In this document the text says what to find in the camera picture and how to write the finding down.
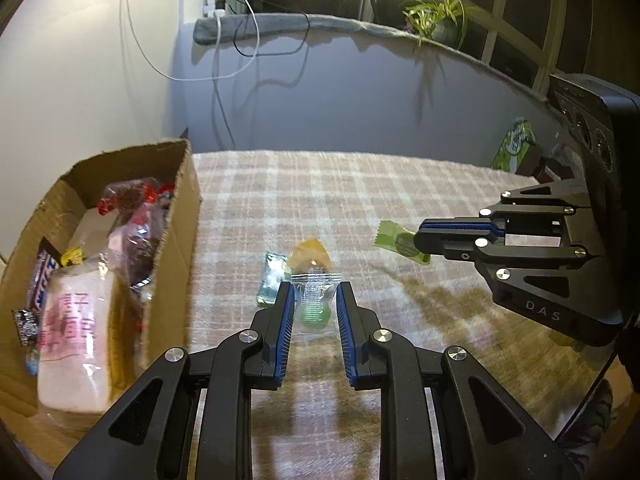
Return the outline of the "plaid pink table cloth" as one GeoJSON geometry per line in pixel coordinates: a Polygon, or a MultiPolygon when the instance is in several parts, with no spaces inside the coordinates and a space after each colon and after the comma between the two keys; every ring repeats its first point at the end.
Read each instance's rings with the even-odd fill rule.
{"type": "MultiPolygon", "coordinates": [[[[198,154],[198,238],[186,330],[213,347],[252,320],[265,255],[316,238],[357,301],[417,346],[460,344],[541,424],[557,434],[608,358],[496,306],[469,263],[420,266],[376,248],[378,225],[415,229],[425,218],[474,216],[513,174],[454,162],[371,154],[198,154]]],[[[374,479],[380,398],[348,384],[335,322],[296,327],[283,386],[252,400],[257,479],[374,479]]]]}

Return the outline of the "clear green jelly candy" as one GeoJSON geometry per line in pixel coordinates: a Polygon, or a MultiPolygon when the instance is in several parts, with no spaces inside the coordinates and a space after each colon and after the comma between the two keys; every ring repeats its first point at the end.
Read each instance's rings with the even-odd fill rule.
{"type": "Polygon", "coordinates": [[[290,276],[294,287],[294,321],[304,330],[325,330],[332,316],[331,304],[337,285],[342,281],[339,273],[311,269],[290,276]]]}

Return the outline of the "teal snack packet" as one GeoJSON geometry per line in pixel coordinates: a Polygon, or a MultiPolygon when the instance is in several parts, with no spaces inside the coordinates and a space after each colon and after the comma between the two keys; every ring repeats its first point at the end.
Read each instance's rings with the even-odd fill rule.
{"type": "Polygon", "coordinates": [[[258,287],[256,301],[260,306],[272,306],[277,299],[281,282],[286,275],[285,255],[267,252],[265,254],[262,278],[258,287]]]}

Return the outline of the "packaged toast bread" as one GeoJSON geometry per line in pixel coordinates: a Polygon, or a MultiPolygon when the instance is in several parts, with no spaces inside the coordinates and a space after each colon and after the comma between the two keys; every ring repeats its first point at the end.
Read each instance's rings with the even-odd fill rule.
{"type": "Polygon", "coordinates": [[[38,400],[99,415],[134,382],[141,310],[117,269],[92,258],[52,275],[38,338],[38,400]]]}

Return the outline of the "grey sill cloth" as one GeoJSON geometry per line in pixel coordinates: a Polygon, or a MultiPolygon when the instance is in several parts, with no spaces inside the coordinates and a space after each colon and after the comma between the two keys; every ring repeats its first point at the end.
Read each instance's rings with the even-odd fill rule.
{"type": "MultiPolygon", "coordinates": [[[[296,32],[311,32],[318,30],[327,34],[343,36],[368,36],[375,38],[377,42],[385,40],[406,40],[412,44],[413,50],[418,47],[416,36],[403,32],[393,27],[372,24],[351,18],[337,18],[336,16],[323,14],[295,14],[295,13],[258,13],[256,15],[257,24],[246,14],[225,15],[220,21],[216,18],[198,18],[193,26],[192,38],[194,44],[201,47],[211,47],[216,39],[220,42],[232,42],[233,40],[245,40],[254,38],[256,32],[260,32],[260,38],[270,38],[274,36],[293,35],[296,32]]],[[[539,103],[547,103],[548,99],[541,96],[533,89],[520,84],[495,68],[490,67],[476,58],[472,58],[459,50],[446,47],[435,41],[425,41],[421,47],[439,49],[457,58],[459,61],[484,70],[491,77],[502,80],[513,89],[523,92],[529,99],[539,103]]]]}

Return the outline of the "black white snack packet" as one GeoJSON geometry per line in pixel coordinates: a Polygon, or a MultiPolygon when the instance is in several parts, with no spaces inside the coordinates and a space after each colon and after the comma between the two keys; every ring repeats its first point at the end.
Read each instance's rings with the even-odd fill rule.
{"type": "Polygon", "coordinates": [[[16,309],[12,311],[17,337],[23,347],[31,347],[37,343],[40,315],[38,311],[16,309]]]}

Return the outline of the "yellow candy packet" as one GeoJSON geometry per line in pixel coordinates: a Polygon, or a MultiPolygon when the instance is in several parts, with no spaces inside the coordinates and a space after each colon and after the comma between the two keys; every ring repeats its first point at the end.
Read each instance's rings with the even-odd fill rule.
{"type": "Polygon", "coordinates": [[[85,253],[81,247],[67,249],[61,256],[61,266],[77,266],[85,261],[85,253]]]}

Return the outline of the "white wall charger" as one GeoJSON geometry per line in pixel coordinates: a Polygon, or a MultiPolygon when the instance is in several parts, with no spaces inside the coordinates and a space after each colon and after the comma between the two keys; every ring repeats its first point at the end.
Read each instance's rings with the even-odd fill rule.
{"type": "Polygon", "coordinates": [[[226,0],[205,0],[203,15],[206,18],[222,18],[226,15],[226,0]]]}

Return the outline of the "green cartoon box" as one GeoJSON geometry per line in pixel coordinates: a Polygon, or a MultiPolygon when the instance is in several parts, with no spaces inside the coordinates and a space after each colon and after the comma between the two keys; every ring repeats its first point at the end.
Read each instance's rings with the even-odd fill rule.
{"type": "Polygon", "coordinates": [[[491,168],[516,174],[527,152],[536,145],[536,138],[530,122],[519,117],[504,135],[498,151],[491,162],[491,168]]]}

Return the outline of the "potted spider plant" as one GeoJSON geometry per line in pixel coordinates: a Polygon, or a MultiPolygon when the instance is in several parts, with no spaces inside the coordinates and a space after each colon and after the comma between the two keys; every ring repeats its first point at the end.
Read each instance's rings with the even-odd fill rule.
{"type": "Polygon", "coordinates": [[[470,15],[478,10],[464,0],[408,0],[402,10],[418,46],[435,41],[459,50],[469,28],[470,15]]]}

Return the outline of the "red dates bag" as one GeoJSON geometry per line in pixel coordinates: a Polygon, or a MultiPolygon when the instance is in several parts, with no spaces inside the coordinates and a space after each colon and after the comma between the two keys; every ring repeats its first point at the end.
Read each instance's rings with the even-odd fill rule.
{"type": "Polygon", "coordinates": [[[136,292],[152,281],[175,185],[153,177],[108,184],[98,203],[101,216],[116,212],[107,251],[136,292]]]}

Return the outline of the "brown jelly cup snack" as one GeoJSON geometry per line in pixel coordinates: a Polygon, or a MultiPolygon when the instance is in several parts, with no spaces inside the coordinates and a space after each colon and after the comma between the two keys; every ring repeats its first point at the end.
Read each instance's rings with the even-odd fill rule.
{"type": "Polygon", "coordinates": [[[332,270],[332,262],[326,248],[314,237],[298,243],[288,256],[286,265],[291,274],[307,273],[309,269],[332,270]]]}

